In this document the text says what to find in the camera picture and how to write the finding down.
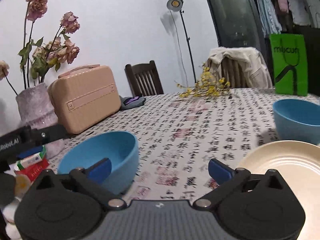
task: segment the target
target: suitcase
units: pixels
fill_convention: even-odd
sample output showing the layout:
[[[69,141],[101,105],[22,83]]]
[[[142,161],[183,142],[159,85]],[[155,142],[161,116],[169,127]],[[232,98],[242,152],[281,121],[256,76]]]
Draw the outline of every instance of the suitcase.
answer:
[[[59,123],[78,134],[114,114],[121,102],[108,66],[85,65],[59,75],[48,88]]]

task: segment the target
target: suitcase handle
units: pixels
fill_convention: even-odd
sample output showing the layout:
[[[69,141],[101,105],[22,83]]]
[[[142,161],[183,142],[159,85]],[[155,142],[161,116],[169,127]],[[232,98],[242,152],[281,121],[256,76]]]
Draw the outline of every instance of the suitcase handle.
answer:
[[[80,70],[80,69],[85,69],[85,68],[88,68],[88,69],[91,69],[91,68],[95,68],[95,67],[99,67],[100,64],[94,64],[94,65],[83,65],[83,66],[80,66],[80,67],[76,67],[74,69],[71,69],[61,75],[58,76],[58,78],[61,78],[61,77],[65,77],[65,76],[68,76],[70,75],[73,71],[76,71],[76,70]]]

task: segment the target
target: lamp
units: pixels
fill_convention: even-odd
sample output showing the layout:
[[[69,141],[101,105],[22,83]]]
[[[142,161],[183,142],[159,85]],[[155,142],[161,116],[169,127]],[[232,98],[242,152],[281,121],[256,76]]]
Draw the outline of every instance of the lamp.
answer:
[[[182,14],[184,13],[184,11],[182,11],[182,6],[183,6],[183,0],[169,0],[167,2],[167,8],[173,12],[180,12],[181,15],[181,19],[182,19],[182,24],[183,24],[183,28],[184,28],[184,32],[186,34],[186,38],[187,38],[187,43],[188,43],[188,48],[189,48],[189,53],[190,53],[190,59],[191,59],[191,64],[192,64],[192,70],[193,70],[193,77],[195,78],[195,83],[197,82],[196,79],[196,72],[195,72],[195,66],[193,64],[193,59],[192,59],[192,53],[191,53],[191,48],[190,48],[190,37],[188,37],[187,34],[187,30],[186,30],[186,25],[184,24],[184,20],[183,20],[183,16]]]

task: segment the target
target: tablecloth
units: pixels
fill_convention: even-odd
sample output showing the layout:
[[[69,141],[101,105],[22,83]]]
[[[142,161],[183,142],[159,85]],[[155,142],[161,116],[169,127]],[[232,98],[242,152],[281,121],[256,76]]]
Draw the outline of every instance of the tablecloth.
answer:
[[[298,97],[251,88],[210,100],[178,94],[147,97],[144,106],[118,112],[66,140],[64,150],[49,161],[50,168],[56,171],[65,153],[84,140],[126,130],[138,138],[140,161],[123,199],[193,202],[218,186],[208,174],[211,158],[236,168],[252,149],[278,140],[272,104],[283,98]],[[302,99],[318,103],[313,95]]]

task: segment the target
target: pink garment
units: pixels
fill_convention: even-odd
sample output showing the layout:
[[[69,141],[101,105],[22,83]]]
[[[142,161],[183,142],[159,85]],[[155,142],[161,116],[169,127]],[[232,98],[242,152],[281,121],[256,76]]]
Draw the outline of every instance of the pink garment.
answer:
[[[279,9],[284,13],[289,13],[288,1],[287,0],[278,0]]]

